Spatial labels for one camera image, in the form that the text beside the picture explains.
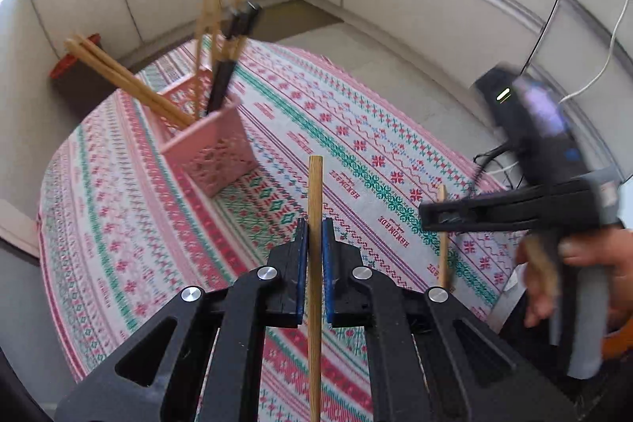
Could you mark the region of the person right hand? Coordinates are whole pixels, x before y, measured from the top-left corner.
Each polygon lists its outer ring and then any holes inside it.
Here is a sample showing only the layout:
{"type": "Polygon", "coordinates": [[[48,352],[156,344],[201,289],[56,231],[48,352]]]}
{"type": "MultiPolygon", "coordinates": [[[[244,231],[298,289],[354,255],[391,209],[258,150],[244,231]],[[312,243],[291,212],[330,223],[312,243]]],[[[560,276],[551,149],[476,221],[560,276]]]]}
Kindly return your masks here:
{"type": "MultiPolygon", "coordinates": [[[[530,328],[548,318],[555,307],[555,291],[538,241],[524,237],[516,252],[517,265],[526,265],[523,284],[527,288],[528,307],[525,326],[530,328]]],[[[608,327],[617,331],[632,317],[632,231],[608,227],[595,233],[571,236],[558,245],[565,266],[605,267],[610,273],[608,327]]]]}

